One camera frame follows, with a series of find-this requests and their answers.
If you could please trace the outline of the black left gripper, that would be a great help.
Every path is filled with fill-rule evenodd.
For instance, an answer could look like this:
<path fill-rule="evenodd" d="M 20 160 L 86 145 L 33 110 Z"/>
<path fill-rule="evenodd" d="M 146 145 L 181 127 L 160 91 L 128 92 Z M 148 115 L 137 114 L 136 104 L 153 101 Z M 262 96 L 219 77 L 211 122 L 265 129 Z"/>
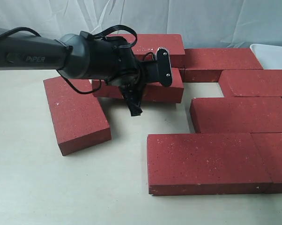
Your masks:
<path fill-rule="evenodd" d="M 116 54 L 117 65 L 115 75 L 106 82 L 109 86 L 117 86 L 132 117 L 142 113 L 141 101 L 147 84 L 158 82 L 157 58 L 153 52 L 146 53 L 139 60 L 122 36 L 104 38 L 112 45 Z"/>

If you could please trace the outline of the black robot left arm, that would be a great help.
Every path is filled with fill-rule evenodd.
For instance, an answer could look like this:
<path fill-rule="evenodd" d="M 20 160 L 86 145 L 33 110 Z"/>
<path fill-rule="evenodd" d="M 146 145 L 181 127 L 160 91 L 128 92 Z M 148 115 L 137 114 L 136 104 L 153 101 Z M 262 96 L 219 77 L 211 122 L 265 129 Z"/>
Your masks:
<path fill-rule="evenodd" d="M 98 80 L 118 87 L 131 115 L 139 116 L 144 87 L 158 81 L 158 71 L 155 62 L 136 58 L 133 43 L 111 35 L 118 30 L 135 33 L 115 25 L 97 34 L 81 31 L 48 39 L 28 27 L 0 28 L 0 70 L 56 70 L 68 84 Z"/>

